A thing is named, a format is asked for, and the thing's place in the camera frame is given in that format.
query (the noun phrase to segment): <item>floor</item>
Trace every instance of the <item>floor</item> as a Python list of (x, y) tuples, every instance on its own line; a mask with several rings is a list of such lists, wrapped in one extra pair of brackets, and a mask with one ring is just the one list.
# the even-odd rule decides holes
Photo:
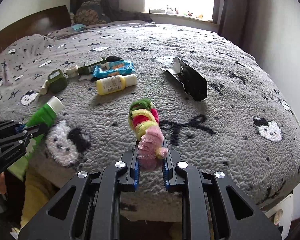
[(154, 221), (129, 221), (121, 216), (121, 240), (172, 240), (169, 229), (172, 223)]

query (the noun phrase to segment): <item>pillow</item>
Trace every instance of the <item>pillow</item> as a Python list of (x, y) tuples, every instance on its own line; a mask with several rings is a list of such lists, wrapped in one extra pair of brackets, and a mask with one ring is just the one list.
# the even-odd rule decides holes
[(110, 19), (103, 13), (101, 0), (93, 0), (82, 3), (75, 14), (75, 22), (84, 25), (106, 24)]

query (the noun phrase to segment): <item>yellow clothing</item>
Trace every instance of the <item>yellow clothing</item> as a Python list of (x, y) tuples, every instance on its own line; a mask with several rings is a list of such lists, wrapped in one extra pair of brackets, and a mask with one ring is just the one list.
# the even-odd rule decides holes
[(26, 171), (26, 193), (21, 216), (21, 228), (55, 195), (50, 181), (38, 174), (34, 168)]

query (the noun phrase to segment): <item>bed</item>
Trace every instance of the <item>bed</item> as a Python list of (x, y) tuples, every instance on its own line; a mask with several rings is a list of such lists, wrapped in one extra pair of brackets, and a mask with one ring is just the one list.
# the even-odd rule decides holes
[[(39, 96), (56, 69), (98, 57), (135, 65), (138, 85), (99, 96), (84, 78), (56, 94), (64, 109), (31, 165), (57, 187), (80, 170), (101, 171), (132, 149), (131, 102), (148, 97), (170, 149), (200, 170), (221, 170), (260, 208), (278, 203), (300, 182), (300, 126), (255, 59), (216, 33), (141, 21), (71, 27), (19, 39), (0, 54), (0, 119), (26, 120), (52, 94)], [(180, 57), (208, 81), (208, 98), (193, 101), (161, 67)], [(181, 221), (180, 195), (165, 192), (162, 172), (142, 172), (139, 190), (122, 194), (130, 220)]]

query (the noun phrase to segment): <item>wooden headboard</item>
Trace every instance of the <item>wooden headboard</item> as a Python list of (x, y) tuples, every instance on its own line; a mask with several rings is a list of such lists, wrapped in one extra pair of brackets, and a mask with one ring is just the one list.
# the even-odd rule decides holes
[(0, 53), (10, 44), (25, 36), (47, 33), (71, 26), (65, 5), (47, 9), (24, 17), (0, 31)]

